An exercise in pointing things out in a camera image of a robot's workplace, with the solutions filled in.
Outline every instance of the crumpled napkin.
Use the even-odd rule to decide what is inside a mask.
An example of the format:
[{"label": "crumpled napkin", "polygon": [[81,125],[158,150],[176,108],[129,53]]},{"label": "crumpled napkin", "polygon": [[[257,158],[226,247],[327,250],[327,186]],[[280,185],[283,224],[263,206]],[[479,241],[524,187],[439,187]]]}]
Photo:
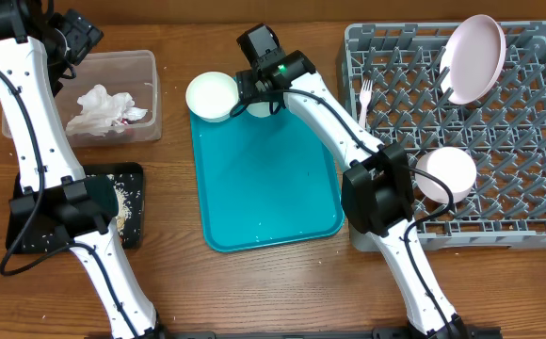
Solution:
[{"label": "crumpled napkin", "polygon": [[[148,112],[147,109],[135,107],[131,94],[118,93],[110,96],[102,85],[95,85],[87,94],[78,98],[77,103],[83,110],[66,125],[69,135],[86,133],[93,128],[126,125],[129,121],[142,119]],[[101,137],[105,132],[90,133]]]}]

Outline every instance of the blue tray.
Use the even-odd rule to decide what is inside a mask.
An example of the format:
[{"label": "blue tray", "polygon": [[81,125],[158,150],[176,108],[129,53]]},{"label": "blue tray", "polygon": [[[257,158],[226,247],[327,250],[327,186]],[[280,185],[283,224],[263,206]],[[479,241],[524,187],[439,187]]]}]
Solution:
[{"label": "blue tray", "polygon": [[333,158],[286,110],[224,122],[191,113],[201,221],[214,250],[249,250],[336,234],[344,223]]}]

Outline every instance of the gray dish rack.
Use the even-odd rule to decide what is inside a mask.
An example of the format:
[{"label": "gray dish rack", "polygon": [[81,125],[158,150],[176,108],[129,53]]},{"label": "gray dish rack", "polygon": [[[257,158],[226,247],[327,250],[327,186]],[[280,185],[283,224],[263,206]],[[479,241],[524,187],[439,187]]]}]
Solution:
[{"label": "gray dish rack", "polygon": [[[458,25],[350,25],[338,59],[341,103],[357,119],[361,82],[370,78],[367,130],[375,137],[400,142],[412,165],[442,146],[474,158],[478,176],[468,198],[418,230],[426,250],[546,248],[546,22],[500,23],[505,66],[493,89],[469,105],[451,104],[451,90],[440,86],[448,74],[440,70],[444,46]],[[416,196],[417,217],[438,208]],[[377,250],[366,237],[351,239],[359,250]]]}]

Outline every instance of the clear plastic container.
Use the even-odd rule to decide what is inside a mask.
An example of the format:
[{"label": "clear plastic container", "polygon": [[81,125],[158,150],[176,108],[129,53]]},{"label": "clear plastic container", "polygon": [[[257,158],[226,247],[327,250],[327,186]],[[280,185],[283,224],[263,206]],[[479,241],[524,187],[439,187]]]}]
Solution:
[{"label": "clear plastic container", "polygon": [[[162,136],[162,100],[156,62],[150,51],[89,54],[75,67],[76,78],[61,79],[64,88],[56,96],[62,125],[79,115],[82,106],[76,101],[95,85],[104,85],[107,93],[128,92],[135,107],[147,108],[145,117],[132,124],[67,132],[72,147],[113,145],[157,140]],[[8,122],[3,117],[3,135],[11,138]]]}]

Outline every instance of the wooden surface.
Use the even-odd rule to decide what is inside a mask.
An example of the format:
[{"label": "wooden surface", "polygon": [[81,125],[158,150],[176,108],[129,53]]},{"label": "wooden surface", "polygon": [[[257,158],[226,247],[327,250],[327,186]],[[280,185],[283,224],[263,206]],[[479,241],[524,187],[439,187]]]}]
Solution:
[{"label": "wooden surface", "polygon": [[538,0],[56,0],[95,24],[303,23],[317,21],[446,21],[488,14],[495,19],[546,19]]},{"label": "wooden surface", "polygon": [[[344,24],[275,24],[286,51],[302,50],[336,90]],[[82,164],[137,161],[145,169],[145,240],[127,251],[139,284],[174,331],[368,331],[406,323],[382,256],[337,235],[234,254],[210,250],[200,210],[185,88],[206,71],[248,67],[235,38],[251,24],[109,26],[99,52],[149,49],[162,83],[162,139],[75,150]],[[8,199],[18,171],[1,135],[0,260]],[[33,256],[17,256],[11,267]],[[445,294],[466,322],[503,327],[505,338],[546,338],[546,250],[443,250],[428,254]],[[108,332],[87,274],[60,254],[22,275],[0,276],[0,338],[82,338]]]}]

